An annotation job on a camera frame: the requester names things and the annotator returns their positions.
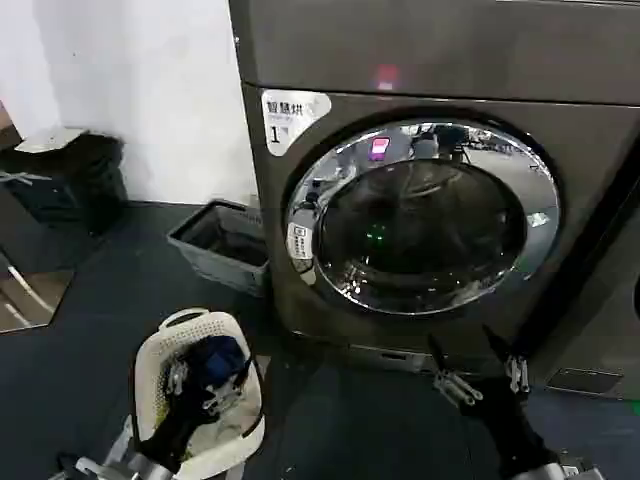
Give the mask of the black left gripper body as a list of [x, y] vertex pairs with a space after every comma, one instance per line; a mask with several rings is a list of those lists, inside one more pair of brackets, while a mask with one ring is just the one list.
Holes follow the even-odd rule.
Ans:
[[183, 392], [174, 397], [153, 435], [141, 442], [140, 452], [156, 464], [180, 466], [196, 429], [212, 422], [212, 416], [203, 405], [213, 398], [208, 391]]

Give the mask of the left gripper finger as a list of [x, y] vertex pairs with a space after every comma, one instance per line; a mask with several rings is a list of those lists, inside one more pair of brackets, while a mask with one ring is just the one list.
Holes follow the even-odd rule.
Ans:
[[180, 396], [189, 376], [188, 357], [179, 352], [171, 357], [165, 368], [164, 393], [166, 396]]
[[209, 415], [221, 414], [241, 396], [252, 359], [213, 355], [206, 363], [201, 386], [207, 394], [202, 408]]

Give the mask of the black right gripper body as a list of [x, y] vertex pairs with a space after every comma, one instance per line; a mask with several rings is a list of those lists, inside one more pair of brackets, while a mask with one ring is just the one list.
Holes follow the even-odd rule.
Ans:
[[524, 473], [558, 462], [558, 455], [529, 423], [525, 397], [511, 390], [508, 378], [481, 378], [471, 386], [483, 399], [473, 406], [463, 404], [459, 410], [486, 427], [499, 455], [501, 473]]

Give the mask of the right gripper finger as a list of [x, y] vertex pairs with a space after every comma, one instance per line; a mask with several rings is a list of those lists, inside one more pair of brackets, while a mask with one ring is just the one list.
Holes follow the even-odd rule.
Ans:
[[477, 404], [482, 401], [483, 394], [450, 370], [438, 340], [428, 335], [428, 344], [436, 365], [434, 387], [452, 404]]
[[530, 383], [527, 359], [514, 346], [496, 334], [487, 324], [482, 325], [482, 330], [491, 350], [503, 366], [504, 372], [509, 379], [511, 391], [520, 396], [528, 395], [530, 393]]

